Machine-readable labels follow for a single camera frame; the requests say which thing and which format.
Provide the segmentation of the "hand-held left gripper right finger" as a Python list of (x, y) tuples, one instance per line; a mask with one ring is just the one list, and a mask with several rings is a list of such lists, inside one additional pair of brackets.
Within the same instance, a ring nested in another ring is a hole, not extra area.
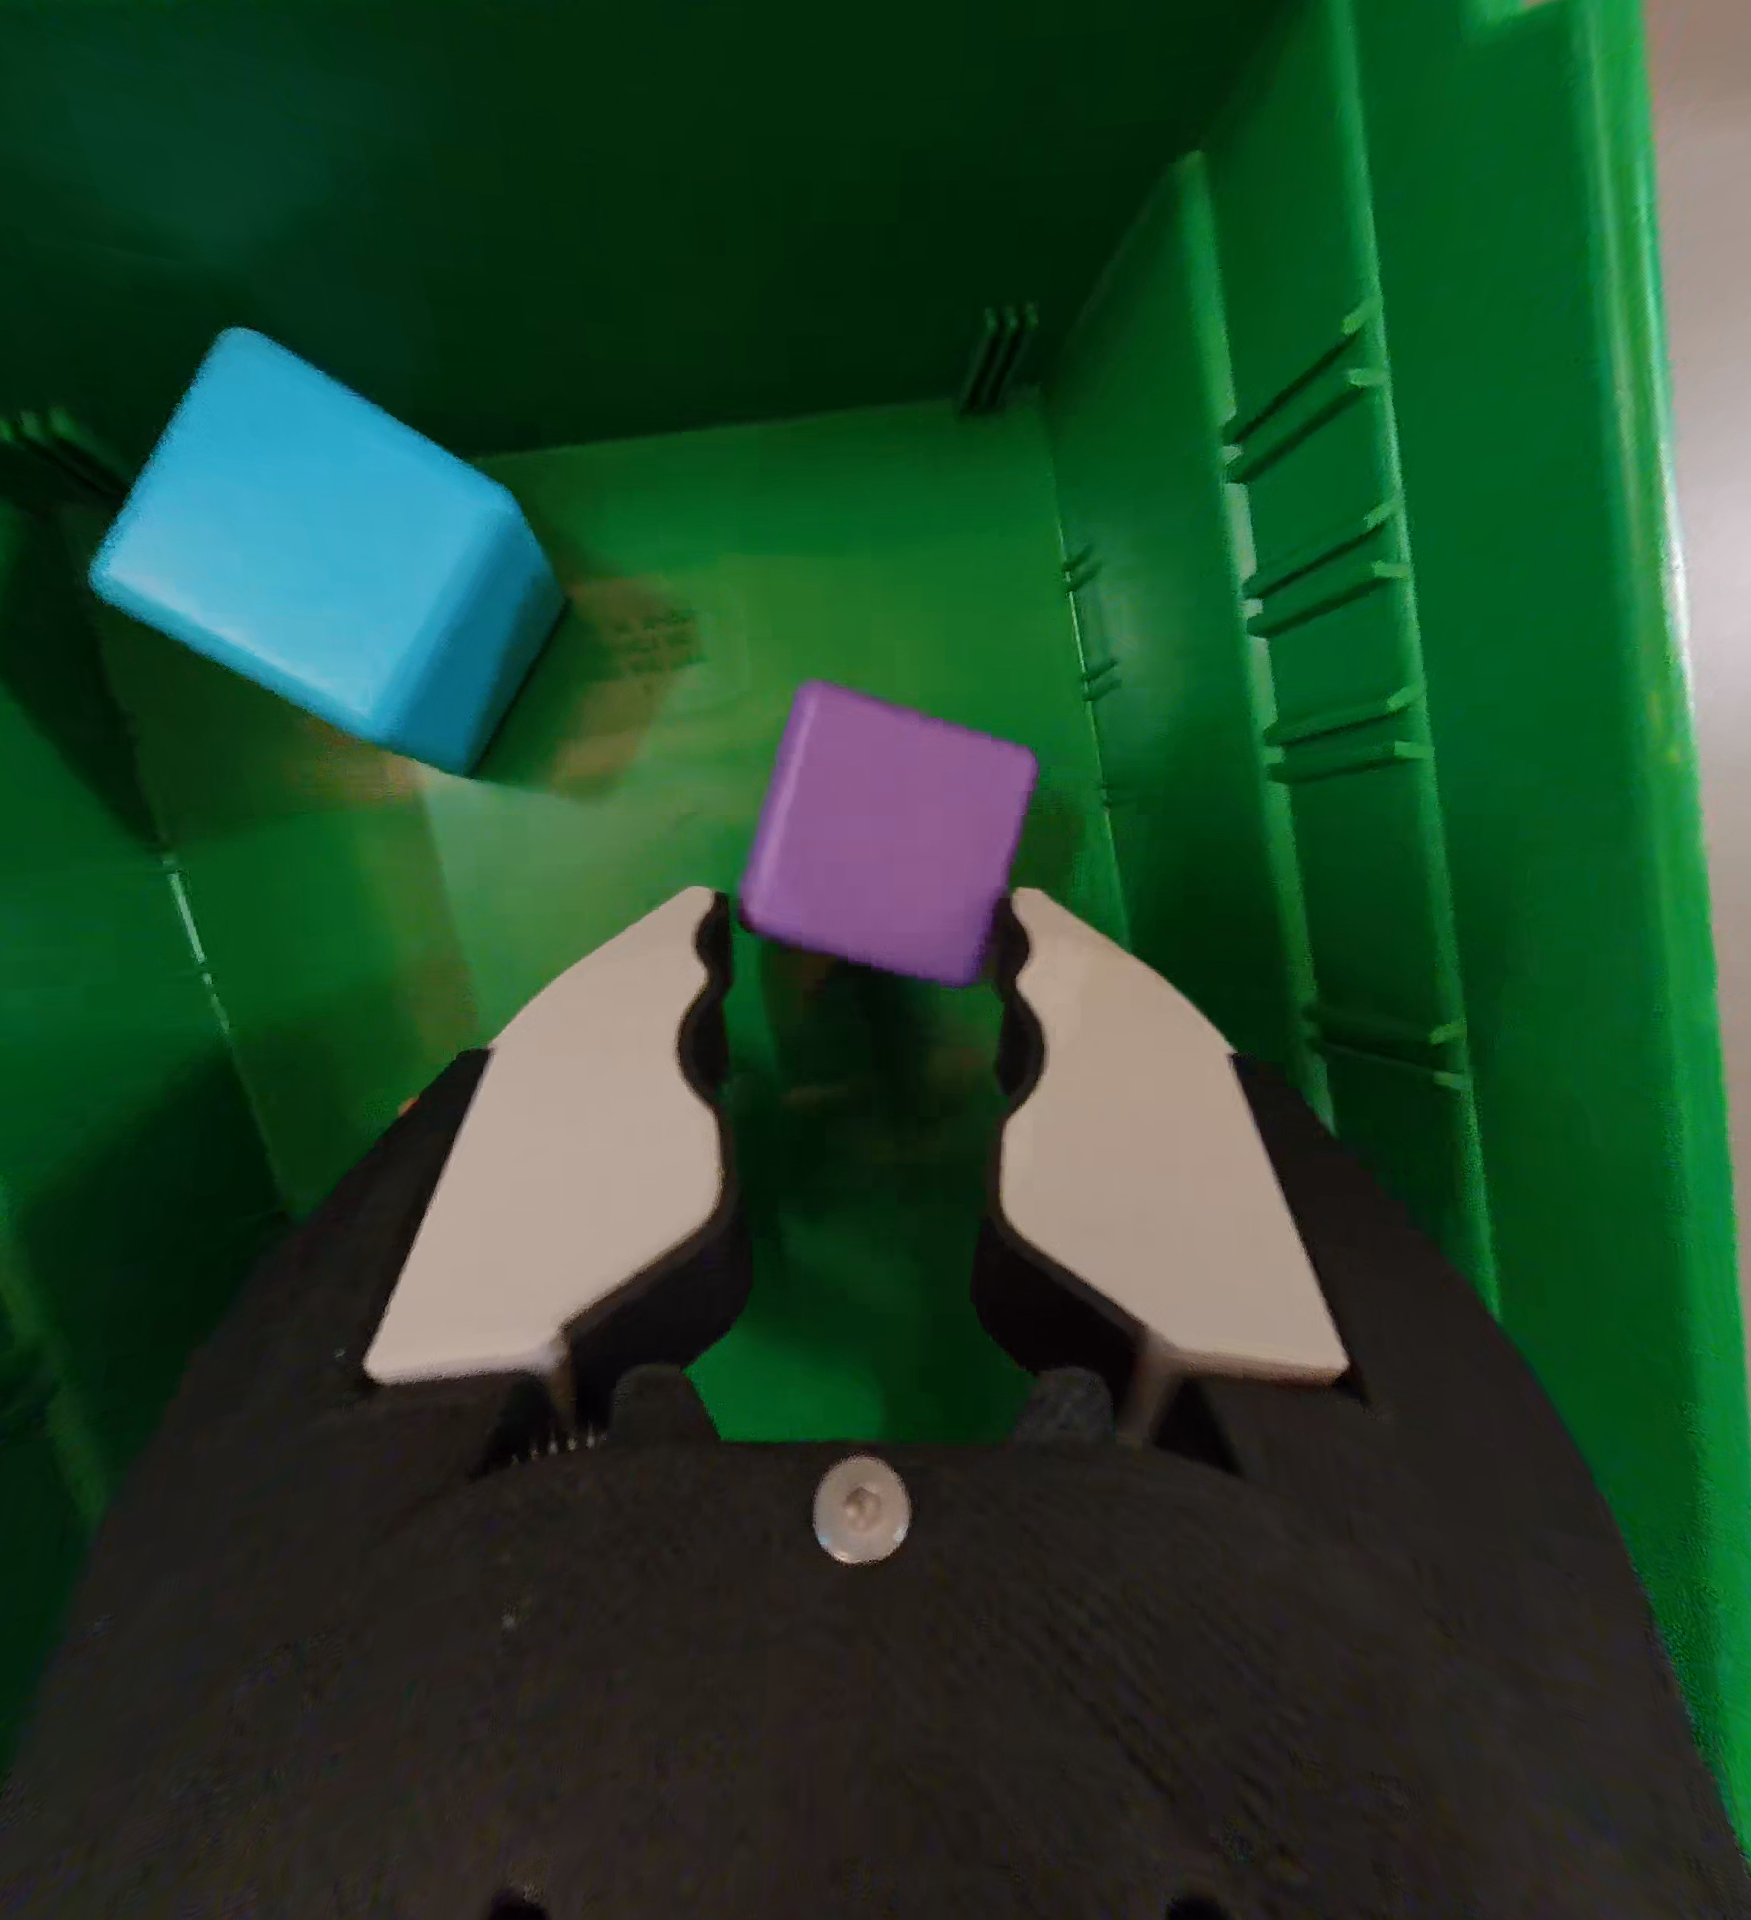
[(1197, 1377), (1349, 1377), (1223, 1027), (1041, 888), (997, 907), (999, 1128), (977, 1319), (1149, 1448)]

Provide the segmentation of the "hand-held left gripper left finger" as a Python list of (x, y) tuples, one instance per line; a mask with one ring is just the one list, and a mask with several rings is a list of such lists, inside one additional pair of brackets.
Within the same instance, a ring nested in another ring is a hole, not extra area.
[(532, 1377), (561, 1428), (606, 1428), (625, 1372), (737, 1333), (730, 984), (730, 899), (688, 880), (503, 1021), (361, 1351), (375, 1382)]

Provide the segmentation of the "purple cube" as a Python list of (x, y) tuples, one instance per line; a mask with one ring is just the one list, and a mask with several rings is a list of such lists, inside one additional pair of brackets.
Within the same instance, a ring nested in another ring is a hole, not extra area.
[(743, 920), (838, 966), (972, 992), (1008, 888), (1033, 750), (799, 679), (743, 868)]

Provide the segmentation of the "green plastic bin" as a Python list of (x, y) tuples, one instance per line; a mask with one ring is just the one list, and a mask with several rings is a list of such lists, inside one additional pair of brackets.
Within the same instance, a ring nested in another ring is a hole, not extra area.
[[(474, 780), (111, 618), (256, 330), (568, 588)], [(1751, 1854), (1751, 1382), (1637, 7), (0, 7), (0, 1776), (262, 1245), (737, 888), (794, 679), (1033, 750), (1574, 1432)]]

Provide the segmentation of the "blue cube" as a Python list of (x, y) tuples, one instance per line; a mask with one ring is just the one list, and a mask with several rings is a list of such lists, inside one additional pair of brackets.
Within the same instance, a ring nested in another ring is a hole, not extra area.
[(568, 596), (523, 504), (222, 330), (88, 588), (356, 744), (474, 778)]

